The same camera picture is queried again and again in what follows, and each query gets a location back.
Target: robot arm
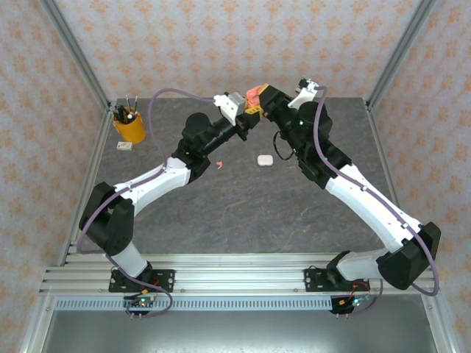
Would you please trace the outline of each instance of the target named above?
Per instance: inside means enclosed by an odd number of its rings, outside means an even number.
[[[343,174],[361,181],[379,194],[401,214],[406,223],[401,224],[378,200],[365,190],[353,187],[320,160],[313,144],[313,123],[317,109],[313,99],[317,87],[316,83],[302,79],[298,87],[299,94],[293,99],[270,85],[264,85],[259,93],[259,107],[250,109],[246,109],[245,100],[237,93],[215,96],[215,105],[220,108],[223,118],[212,124],[202,113],[188,117],[182,131],[183,138],[167,160],[166,170],[151,182],[132,187],[157,173],[162,165],[129,182],[117,184],[114,188],[105,183],[97,185],[82,215],[80,229],[83,229],[96,208],[113,193],[129,188],[99,214],[87,236],[131,277],[148,282],[148,273],[152,267],[132,243],[134,217],[165,193],[199,178],[210,165],[208,155],[229,138],[238,135],[246,140],[248,130],[259,122],[259,112],[263,111],[268,120],[277,124],[281,138],[291,146],[302,173],[351,208],[373,229],[385,246],[372,252],[342,252],[325,270],[316,270],[319,278],[313,278],[313,281],[322,285],[322,291],[342,290],[345,283],[351,284],[355,279],[363,278],[384,278],[396,288],[408,288],[428,267],[428,261],[406,228],[410,226],[419,233],[433,257],[438,248],[440,230],[431,222],[421,225],[417,219],[394,206],[364,178],[350,158],[328,140],[332,120],[325,107],[322,108],[319,122],[319,142],[325,157]]]
[[[142,282],[149,282],[152,267],[132,242],[134,217],[169,191],[198,179],[210,165],[208,155],[212,151],[234,135],[246,140],[248,131],[260,120],[258,111],[244,111],[245,100],[242,101],[237,93],[215,97],[215,105],[220,108],[223,117],[214,123],[202,113],[194,113],[187,118],[183,138],[167,159],[165,170],[159,177],[143,183],[161,171],[164,164],[113,187],[102,182],[93,189],[82,214],[80,229],[84,228],[101,204],[113,194],[120,194],[98,214],[87,236],[127,274]]]
[[[319,284],[324,290],[326,282],[333,284],[333,288],[339,288],[345,280],[383,278],[396,288],[406,289],[429,265],[424,251],[412,237],[408,227],[424,240],[433,258],[438,249],[440,229],[431,222],[423,226],[417,219],[392,204],[366,180],[351,159],[329,141],[332,120],[325,107],[322,107],[319,145],[326,160],[340,172],[365,186],[359,188],[324,164],[313,143],[314,116],[317,110],[317,103],[313,99],[317,87],[315,82],[302,79],[298,86],[300,93],[293,99],[266,85],[259,94],[263,114],[277,124],[281,138],[289,143],[304,175],[352,209],[372,228],[385,246],[384,249],[373,252],[342,252],[333,259],[325,273],[316,270],[322,277],[318,279]],[[383,204],[366,192],[367,189],[379,195],[406,222],[399,222]]]

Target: wire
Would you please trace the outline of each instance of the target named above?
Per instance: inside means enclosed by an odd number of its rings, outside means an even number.
[[[172,307],[172,305],[174,304],[174,299],[173,297],[171,296],[171,294],[163,289],[162,287],[159,287],[159,286],[156,286],[156,285],[151,285],[150,283],[145,283],[145,282],[142,282],[140,281],[139,279],[136,279],[134,277],[131,277],[129,274],[126,273],[125,270],[123,270],[121,267],[119,267],[118,263],[116,263],[115,260],[113,260],[110,256],[106,255],[106,258],[115,266],[118,268],[118,270],[126,277],[128,278],[128,280],[130,281],[133,281],[134,283],[137,283],[138,285],[143,285],[144,287],[148,287],[148,288],[152,288],[152,289],[155,289],[157,292],[161,292],[161,293],[164,293],[165,295],[168,296],[168,298],[170,299],[170,302],[169,304],[167,305],[167,307],[165,309],[162,309],[162,310],[159,310],[159,311],[156,311],[156,312],[153,312],[153,313],[148,313],[146,315],[139,315],[140,318],[152,318],[154,316],[159,316],[159,315],[162,315],[162,314],[165,314],[167,311],[170,310],[170,308]],[[131,302],[129,302],[126,306],[126,314],[131,316],[131,318],[134,316],[134,313],[131,313],[130,311],[130,306],[133,305],[134,303],[136,303],[137,301],[139,300],[139,298],[136,298],[134,300],[132,300]]]
[[[364,314],[365,312],[367,312],[367,311],[371,310],[373,307],[375,307],[378,304],[378,302],[380,300],[380,297],[383,295],[383,289],[384,289],[383,280],[380,279],[380,291],[379,291],[378,295],[373,299],[371,304],[368,305],[368,307],[365,307],[363,310],[355,311],[355,312],[349,314],[349,316],[356,316],[356,315]]]
[[[313,136],[314,136],[314,146],[316,147],[317,154],[320,157],[320,160],[334,173],[337,175],[341,176],[342,178],[348,180],[349,182],[353,183],[354,185],[358,186],[360,189],[365,188],[365,185],[360,183],[358,180],[355,180],[351,178],[350,176],[346,175],[345,173],[342,173],[339,169],[337,169],[334,165],[332,165],[327,159],[325,158],[324,154],[322,153],[321,146],[319,143],[319,120],[321,116],[321,111],[322,107],[324,106],[325,103],[325,98],[327,97],[327,87],[325,86],[319,86],[316,88],[317,90],[323,90],[324,93],[322,94],[322,97],[317,105],[317,110],[316,110],[316,115],[314,116],[314,130],[313,130]],[[373,196],[378,202],[380,202],[396,219],[401,222],[401,224],[407,224],[407,222],[397,213],[394,208],[392,208],[386,201],[384,201],[378,194],[376,194],[374,191],[370,190],[369,188],[366,188],[366,192]],[[433,261],[432,254],[430,253],[430,250],[428,250],[427,245],[425,245],[424,240],[420,237],[420,235],[415,232],[410,225],[407,226],[407,230],[412,234],[412,236],[417,240],[419,243],[420,247],[425,253],[425,256],[427,257],[428,263],[430,264],[430,267],[432,269],[433,273],[433,290],[431,292],[426,291],[425,289],[422,289],[415,283],[412,283],[412,287],[417,289],[420,293],[425,294],[426,296],[436,296],[437,293],[439,292],[440,289],[440,282],[439,282],[439,274],[438,270],[435,264],[435,261]]]
[[[150,182],[156,178],[158,178],[165,170],[166,170],[166,167],[167,167],[167,157],[166,157],[166,154],[163,150],[163,147],[162,147],[162,143],[160,141],[160,139],[155,135],[154,133],[154,130],[152,128],[152,106],[154,104],[154,101],[155,99],[162,93],[165,93],[165,92],[173,92],[173,93],[179,93],[181,94],[182,96],[187,96],[188,98],[192,98],[192,99],[196,99],[198,101],[203,101],[205,103],[213,103],[213,99],[206,99],[206,98],[201,98],[201,97],[198,97],[198,96],[194,96],[193,94],[190,94],[190,93],[187,93],[187,92],[184,92],[182,90],[176,90],[174,88],[164,88],[162,90],[159,90],[150,100],[149,102],[149,109],[147,111],[147,116],[149,117],[149,130],[150,130],[150,134],[152,136],[152,140],[154,141],[154,144],[156,145],[157,149],[159,150],[160,154],[162,155],[162,158],[163,158],[163,165],[162,165],[162,168],[159,169],[155,174],[151,175],[151,176],[148,176],[146,179],[143,179],[141,180],[140,182],[136,182],[135,184],[132,185],[131,188],[124,188],[124,189],[121,189],[119,191],[116,191],[111,197],[109,197],[108,199],[106,199],[102,204],[100,204],[100,206],[98,206],[96,208],[96,210],[92,213],[91,217],[85,222],[85,225],[82,229],[82,231],[80,232],[79,234],[79,238],[77,240],[77,252],[79,254],[101,254],[103,251],[102,250],[83,250],[82,249],[82,244],[83,244],[83,241],[85,239],[85,236],[88,232],[88,230],[90,229],[90,226],[91,224],[95,221],[96,217],[100,214],[101,211],[103,211],[114,199],[116,199],[117,197],[119,197],[120,195],[122,195],[123,193],[126,193],[127,191],[131,190],[132,188],[136,188],[138,186],[141,186],[147,182]],[[108,255],[106,255],[107,259],[115,266],[118,268],[118,270],[126,277],[128,278],[130,281],[138,284],[138,285],[143,285],[145,287],[148,287],[148,288],[152,288],[152,289],[155,289],[157,292],[162,292],[164,294],[166,294],[169,298],[170,298],[170,303],[168,305],[168,307],[166,307],[165,309],[163,310],[160,310],[160,311],[157,311],[155,313],[150,313],[150,314],[146,314],[144,315],[145,318],[148,318],[148,317],[152,317],[152,316],[157,316],[157,315],[162,315],[164,313],[166,313],[167,311],[170,310],[171,306],[173,305],[174,303],[174,300],[173,298],[171,297],[171,294],[163,289],[162,287],[158,287],[156,285],[151,285],[149,283],[145,283],[145,282],[142,282],[134,277],[131,277],[129,274],[126,273],[126,271],[121,268],[118,263],[116,263],[115,260],[113,260],[111,257],[109,257]],[[126,309],[126,313],[128,315],[130,315],[131,317],[134,316],[134,313],[131,313],[130,310],[129,310],[129,306],[127,307]]]
[[[281,157],[281,154],[280,154],[280,152],[278,151],[278,148],[277,148],[277,137],[278,137],[279,133],[280,133],[280,131],[276,131],[275,136],[273,136],[273,148],[275,149],[275,152],[277,153],[278,157],[281,160],[289,160],[289,159],[291,159],[291,157],[293,157],[294,151],[291,151],[291,154],[289,156],[287,156],[287,158]]]
[[[368,290],[368,293],[370,293],[371,288],[369,287],[368,283],[365,283],[365,282],[362,282],[362,281],[353,281],[352,282],[352,285],[353,285],[352,293],[350,293],[350,296],[349,296],[348,300],[351,300],[353,294],[356,292],[356,288],[358,287],[358,284],[363,285]]]

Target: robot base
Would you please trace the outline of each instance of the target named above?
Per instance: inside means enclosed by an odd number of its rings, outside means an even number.
[[[143,282],[151,285],[157,285],[167,290],[169,293],[173,292],[175,282],[174,270],[155,270],[152,269],[146,273],[146,280]],[[126,278],[119,270],[111,271],[110,286],[108,291],[110,293],[136,293],[143,289],[147,289],[150,293],[155,292],[155,289],[138,285]]]
[[[369,287],[369,281],[358,279],[358,282],[366,283]],[[324,268],[307,268],[304,270],[304,285],[306,292],[367,292],[363,286],[354,287],[354,282],[347,281],[342,276],[336,276],[331,270]]]

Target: pen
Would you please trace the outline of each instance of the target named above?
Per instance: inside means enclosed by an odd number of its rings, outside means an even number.
[[[134,99],[134,115],[138,112],[138,97],[136,96]]]
[[[119,120],[124,124],[124,107],[122,104],[118,106]]]
[[[131,104],[130,104],[130,99],[127,98],[127,95],[126,95],[126,101],[127,101],[127,107],[129,108],[130,110],[130,113],[131,113]]]
[[[124,123],[124,122],[123,122],[123,118],[119,115],[119,112],[115,111],[115,112],[113,112],[113,114],[114,114],[114,116],[115,116],[117,122],[119,122],[119,123],[121,123],[121,124]]]

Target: wall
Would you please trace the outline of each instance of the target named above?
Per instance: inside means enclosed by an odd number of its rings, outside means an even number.
[[[58,0],[110,99],[200,96],[302,75],[367,97],[419,0]]]
[[[38,0],[0,6],[0,342],[17,352],[77,206],[102,111]]]
[[[442,292],[471,347],[471,7],[439,0],[375,111],[401,206],[442,229]]]

